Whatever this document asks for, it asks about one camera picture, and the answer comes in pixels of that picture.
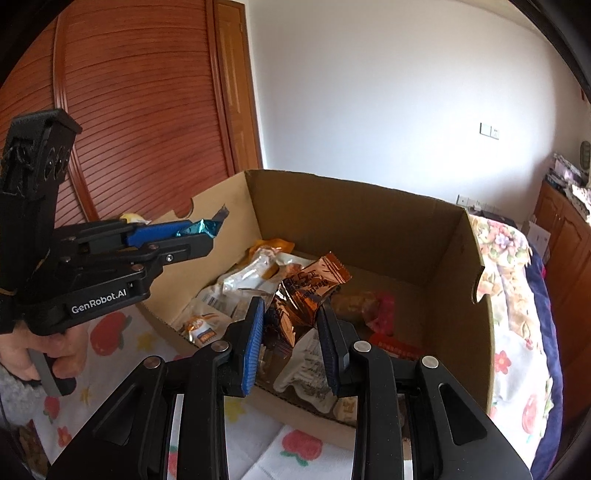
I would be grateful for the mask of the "silver blue snack pouch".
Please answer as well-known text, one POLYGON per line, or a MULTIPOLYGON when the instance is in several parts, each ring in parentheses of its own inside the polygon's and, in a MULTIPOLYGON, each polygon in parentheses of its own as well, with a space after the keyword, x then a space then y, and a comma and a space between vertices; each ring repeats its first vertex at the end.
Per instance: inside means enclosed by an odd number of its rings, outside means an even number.
POLYGON ((277 393, 286 392, 288 387, 322 414, 330 413, 337 402, 325 375, 322 348, 315 328, 297 341, 290 360, 273 382, 273 390, 277 393))

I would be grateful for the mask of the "white red snack pouch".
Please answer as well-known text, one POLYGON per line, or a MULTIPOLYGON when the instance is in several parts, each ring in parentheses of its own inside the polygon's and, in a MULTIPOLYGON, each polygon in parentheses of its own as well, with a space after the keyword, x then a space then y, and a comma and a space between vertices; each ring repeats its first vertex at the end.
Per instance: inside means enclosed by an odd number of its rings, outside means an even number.
POLYGON ((369 342, 373 346, 383 349, 394 358, 419 360, 424 355, 420 348, 401 342, 393 336, 374 333, 370 336, 369 342))

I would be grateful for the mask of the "copper foil snack packet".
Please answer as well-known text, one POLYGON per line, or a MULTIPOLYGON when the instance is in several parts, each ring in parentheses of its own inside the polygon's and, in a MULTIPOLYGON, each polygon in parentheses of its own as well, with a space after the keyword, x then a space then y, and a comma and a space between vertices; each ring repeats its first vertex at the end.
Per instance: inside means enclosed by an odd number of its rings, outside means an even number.
POLYGON ((352 278, 349 270, 334 253, 329 252, 297 273, 280 281, 266 310, 266 333, 292 348, 297 343, 297 329, 315 326, 315 314, 325 301, 352 278))

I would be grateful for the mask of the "long white snack pouch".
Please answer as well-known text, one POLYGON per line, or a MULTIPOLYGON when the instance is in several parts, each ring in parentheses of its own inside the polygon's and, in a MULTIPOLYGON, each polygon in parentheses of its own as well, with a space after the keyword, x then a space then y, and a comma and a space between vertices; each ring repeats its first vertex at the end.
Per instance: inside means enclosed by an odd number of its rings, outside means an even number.
POLYGON ((253 297, 263 299, 264 306, 276 293, 280 281, 311 265, 312 261, 290 254, 280 254, 273 261, 252 262, 241 270, 222 275, 202 289, 195 298, 198 312, 219 312, 231 320, 245 318, 253 297))

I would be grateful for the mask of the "teal candy wrapper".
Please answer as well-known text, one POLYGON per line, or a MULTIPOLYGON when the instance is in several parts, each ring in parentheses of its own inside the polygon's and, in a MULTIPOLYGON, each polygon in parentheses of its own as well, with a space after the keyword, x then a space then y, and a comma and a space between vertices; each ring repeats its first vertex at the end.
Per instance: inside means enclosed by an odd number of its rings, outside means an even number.
POLYGON ((205 234, 209 238, 214 239, 219 231, 221 231, 224 220, 228 217, 229 210, 223 205, 211 219, 200 219, 189 223, 176 232, 177 237, 193 236, 205 234))

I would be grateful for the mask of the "orange snack packet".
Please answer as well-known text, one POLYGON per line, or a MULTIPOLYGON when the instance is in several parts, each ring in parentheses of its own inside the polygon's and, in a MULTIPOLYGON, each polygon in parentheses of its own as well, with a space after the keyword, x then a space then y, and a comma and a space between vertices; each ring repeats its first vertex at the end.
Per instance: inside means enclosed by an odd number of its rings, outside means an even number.
POLYGON ((246 258, 249 260, 249 270, 263 280, 270 279, 276 274, 279 266, 276 264, 277 255, 280 253, 290 254, 294 251, 294 242, 274 238, 270 240, 257 240, 249 248, 246 258))

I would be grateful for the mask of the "red snack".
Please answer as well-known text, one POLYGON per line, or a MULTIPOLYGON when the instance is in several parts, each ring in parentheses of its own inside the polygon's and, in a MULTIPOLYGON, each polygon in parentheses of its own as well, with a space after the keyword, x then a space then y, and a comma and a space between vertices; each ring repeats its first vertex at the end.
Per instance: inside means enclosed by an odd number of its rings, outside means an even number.
POLYGON ((332 309, 342 320, 365 324, 377 334, 394 335, 394 296, 387 292, 337 293, 332 309))

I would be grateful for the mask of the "brown grain snack bar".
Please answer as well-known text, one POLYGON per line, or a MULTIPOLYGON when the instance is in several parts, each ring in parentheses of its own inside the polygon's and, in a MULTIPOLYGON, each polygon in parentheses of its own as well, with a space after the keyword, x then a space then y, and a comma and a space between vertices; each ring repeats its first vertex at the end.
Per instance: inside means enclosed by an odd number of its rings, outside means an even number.
POLYGON ((197 348, 203 348, 214 341, 221 340, 231 319, 224 315, 207 313, 193 315, 180 329, 181 335, 197 348))

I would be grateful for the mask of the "white nougat packet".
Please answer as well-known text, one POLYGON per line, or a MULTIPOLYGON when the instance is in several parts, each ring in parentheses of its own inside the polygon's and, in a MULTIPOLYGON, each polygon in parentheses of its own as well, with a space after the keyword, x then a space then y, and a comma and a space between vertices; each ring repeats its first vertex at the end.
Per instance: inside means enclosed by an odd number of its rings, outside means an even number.
POLYGON ((358 416, 358 398, 356 396, 339 398, 332 408, 332 414, 337 421, 355 427, 358 416))

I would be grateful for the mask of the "strawberry print tablecloth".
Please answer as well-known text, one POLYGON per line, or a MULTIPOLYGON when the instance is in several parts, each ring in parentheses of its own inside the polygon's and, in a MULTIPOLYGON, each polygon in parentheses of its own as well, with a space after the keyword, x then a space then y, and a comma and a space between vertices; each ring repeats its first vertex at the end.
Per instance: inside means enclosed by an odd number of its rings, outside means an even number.
MULTIPOLYGON (((163 479, 176 440, 180 479, 228 478, 224 339, 192 356, 143 360, 110 394, 48 470, 50 479, 163 479)), ((355 479, 401 479, 398 397, 415 364, 360 339, 349 347, 356 387, 355 479)))

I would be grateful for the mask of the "brown cardboard box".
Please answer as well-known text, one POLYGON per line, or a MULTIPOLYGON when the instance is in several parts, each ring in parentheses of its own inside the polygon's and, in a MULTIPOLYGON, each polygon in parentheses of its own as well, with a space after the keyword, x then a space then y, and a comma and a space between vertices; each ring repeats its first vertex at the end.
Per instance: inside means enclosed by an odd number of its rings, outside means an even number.
POLYGON ((369 184, 270 170, 235 175, 193 200, 193 219, 219 227, 196 260, 168 254, 146 309, 190 348, 213 338, 188 306, 209 286, 264 311, 254 406, 342 448, 355 426, 335 401, 366 384, 403 392, 394 372, 434 357, 488 409, 490 304, 466 212, 369 184))

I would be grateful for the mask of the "wooden slatted wardrobe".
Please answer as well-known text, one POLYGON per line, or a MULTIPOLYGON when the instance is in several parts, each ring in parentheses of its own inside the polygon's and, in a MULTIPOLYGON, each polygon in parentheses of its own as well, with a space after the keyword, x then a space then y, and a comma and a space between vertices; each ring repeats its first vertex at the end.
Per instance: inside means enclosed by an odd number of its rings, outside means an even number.
POLYGON ((235 172, 209 1, 76 1, 1 88, 1 123, 66 110, 81 126, 56 224, 188 213, 235 172))

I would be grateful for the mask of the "floral bed quilt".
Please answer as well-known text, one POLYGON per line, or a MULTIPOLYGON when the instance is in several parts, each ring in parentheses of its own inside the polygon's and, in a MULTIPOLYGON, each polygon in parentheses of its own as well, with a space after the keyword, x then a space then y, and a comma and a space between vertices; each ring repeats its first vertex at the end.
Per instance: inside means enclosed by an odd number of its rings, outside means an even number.
POLYGON ((471 214, 484 271, 477 298, 492 307, 493 390, 488 415, 530 469, 549 473, 558 453, 563 379, 539 255, 507 224, 471 214))

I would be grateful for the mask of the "wooden door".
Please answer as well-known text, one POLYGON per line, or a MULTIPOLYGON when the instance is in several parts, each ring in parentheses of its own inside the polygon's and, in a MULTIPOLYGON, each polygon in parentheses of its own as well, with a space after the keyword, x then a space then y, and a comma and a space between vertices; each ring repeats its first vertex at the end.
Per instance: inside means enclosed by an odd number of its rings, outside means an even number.
POLYGON ((221 89, 235 172, 263 167, 252 82, 245 5, 215 1, 216 44, 221 89))

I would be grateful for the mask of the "wooden sideboard cabinet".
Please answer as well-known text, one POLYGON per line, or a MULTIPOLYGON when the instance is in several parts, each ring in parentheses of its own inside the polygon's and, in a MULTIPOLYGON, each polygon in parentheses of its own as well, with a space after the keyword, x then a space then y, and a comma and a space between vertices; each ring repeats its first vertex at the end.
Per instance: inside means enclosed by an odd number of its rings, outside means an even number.
POLYGON ((570 425, 590 408, 590 226, 546 180, 534 214, 550 233, 546 286, 564 378, 564 423, 570 425))

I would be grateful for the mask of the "wall power socket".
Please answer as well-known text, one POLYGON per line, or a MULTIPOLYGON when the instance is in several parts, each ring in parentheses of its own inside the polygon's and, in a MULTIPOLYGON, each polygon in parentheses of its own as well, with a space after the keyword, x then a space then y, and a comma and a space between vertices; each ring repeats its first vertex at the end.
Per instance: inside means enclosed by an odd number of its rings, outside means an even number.
POLYGON ((456 204, 465 209, 482 210, 483 206, 478 200, 471 199, 466 196, 458 195, 456 204))

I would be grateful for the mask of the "wall light switch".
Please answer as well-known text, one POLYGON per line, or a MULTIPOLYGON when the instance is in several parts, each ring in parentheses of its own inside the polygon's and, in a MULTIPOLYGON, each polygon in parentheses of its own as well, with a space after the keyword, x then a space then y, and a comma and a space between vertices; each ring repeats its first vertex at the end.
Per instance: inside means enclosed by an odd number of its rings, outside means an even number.
POLYGON ((490 123, 481 122, 479 125, 479 133, 494 140, 500 139, 499 130, 490 123))

